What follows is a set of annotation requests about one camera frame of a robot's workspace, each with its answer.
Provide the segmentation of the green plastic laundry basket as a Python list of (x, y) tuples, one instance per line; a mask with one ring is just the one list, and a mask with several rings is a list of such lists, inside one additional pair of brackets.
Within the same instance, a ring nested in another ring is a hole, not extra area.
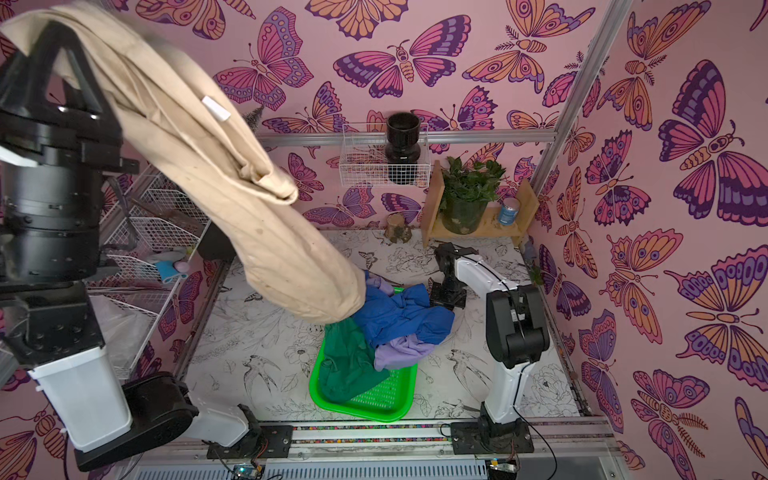
[(405, 416), (413, 403), (418, 364), (432, 348), (409, 331), (391, 333), (408, 320), (405, 311), (420, 309), (427, 298), (422, 285), (395, 288), (373, 296), (351, 317), (325, 327), (309, 393), (321, 409), (389, 423)]

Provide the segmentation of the beige t-shirt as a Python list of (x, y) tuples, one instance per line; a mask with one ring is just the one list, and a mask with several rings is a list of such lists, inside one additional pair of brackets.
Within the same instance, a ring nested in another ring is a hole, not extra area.
[(317, 324), (363, 306), (363, 272), (294, 209), (292, 178), (190, 56), (85, 1), (17, 15), (1, 31), (30, 53), (54, 22), (79, 38), (124, 138), (229, 238), (252, 288)]

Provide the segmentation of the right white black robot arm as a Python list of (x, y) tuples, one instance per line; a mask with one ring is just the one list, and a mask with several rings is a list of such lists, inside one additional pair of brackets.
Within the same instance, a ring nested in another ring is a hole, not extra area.
[(432, 304), (463, 308), (468, 291), (484, 300), (485, 343), (496, 361), (477, 420), (451, 425), (454, 451), (531, 453), (533, 427), (520, 413), (519, 400), (530, 370), (550, 347), (540, 292), (503, 277), (474, 248), (443, 243), (435, 258), (443, 280), (433, 285)]

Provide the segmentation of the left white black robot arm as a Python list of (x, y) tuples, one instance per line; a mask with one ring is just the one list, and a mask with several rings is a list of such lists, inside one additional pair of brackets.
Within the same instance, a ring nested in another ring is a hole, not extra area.
[(267, 441), (245, 405), (192, 396), (168, 372), (121, 383), (88, 282), (114, 274), (100, 241), (102, 186), (139, 164), (76, 33), (50, 22), (1, 69), (1, 308), (4, 344), (36, 380), (89, 472), (201, 440), (212, 459), (252, 458)]

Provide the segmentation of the blue t-shirt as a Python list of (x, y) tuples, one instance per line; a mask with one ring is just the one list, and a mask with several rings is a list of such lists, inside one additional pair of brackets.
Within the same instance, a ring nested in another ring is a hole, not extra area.
[(423, 343), (439, 345), (451, 333), (455, 314), (432, 306), (423, 284), (392, 295), (368, 286), (365, 302), (352, 319), (373, 348), (411, 335)]

